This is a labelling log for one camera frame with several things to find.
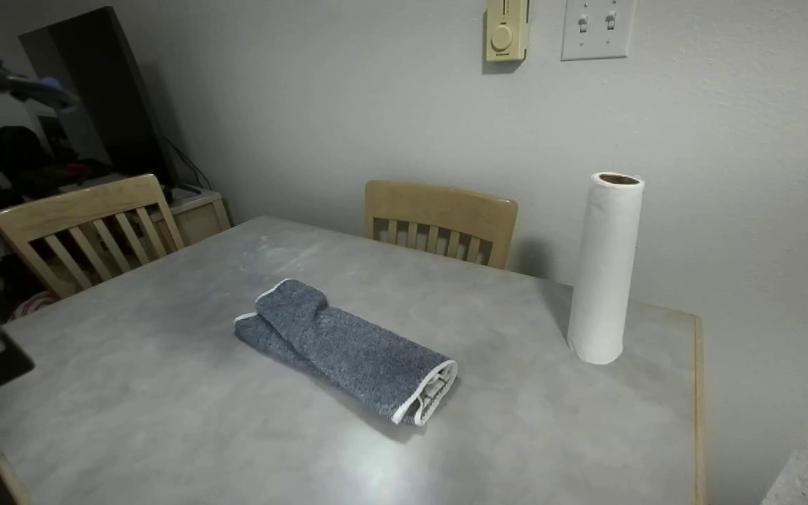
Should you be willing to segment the grey towel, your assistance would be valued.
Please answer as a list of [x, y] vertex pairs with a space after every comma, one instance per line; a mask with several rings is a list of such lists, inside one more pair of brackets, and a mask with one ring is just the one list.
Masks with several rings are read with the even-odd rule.
[[294, 278], [282, 278], [232, 320], [256, 351], [351, 394], [390, 422], [425, 425], [456, 382], [456, 362], [368, 321]]

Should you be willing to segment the white paper towel roll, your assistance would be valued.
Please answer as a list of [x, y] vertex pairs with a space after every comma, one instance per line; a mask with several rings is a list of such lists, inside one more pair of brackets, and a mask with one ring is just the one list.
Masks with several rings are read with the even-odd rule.
[[643, 194], [639, 176], [591, 176], [567, 327], [570, 348], [588, 365], [608, 365], [623, 354]]

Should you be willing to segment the wooden chair at left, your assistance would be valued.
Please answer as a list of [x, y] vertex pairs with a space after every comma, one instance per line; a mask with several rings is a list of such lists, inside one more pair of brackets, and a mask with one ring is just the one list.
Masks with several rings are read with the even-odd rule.
[[122, 176], [0, 209], [0, 235], [57, 298], [184, 247], [155, 173]]

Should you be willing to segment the wooden chair at wall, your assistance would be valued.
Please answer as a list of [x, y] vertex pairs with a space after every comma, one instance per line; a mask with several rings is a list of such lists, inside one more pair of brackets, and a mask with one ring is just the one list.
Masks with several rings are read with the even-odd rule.
[[463, 187], [369, 180], [364, 235], [483, 265], [507, 265], [517, 201]]

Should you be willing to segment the beige wall thermostat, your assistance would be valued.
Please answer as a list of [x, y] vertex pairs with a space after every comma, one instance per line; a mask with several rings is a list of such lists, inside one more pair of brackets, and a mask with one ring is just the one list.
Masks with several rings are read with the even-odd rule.
[[486, 6], [486, 59], [525, 61], [531, 37], [531, 0], [487, 0]]

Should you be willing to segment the white wall outlet plate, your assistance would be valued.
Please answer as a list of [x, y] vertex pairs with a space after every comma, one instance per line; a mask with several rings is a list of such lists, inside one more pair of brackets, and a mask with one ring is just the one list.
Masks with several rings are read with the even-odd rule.
[[636, 0], [567, 0], [560, 59], [626, 59]]

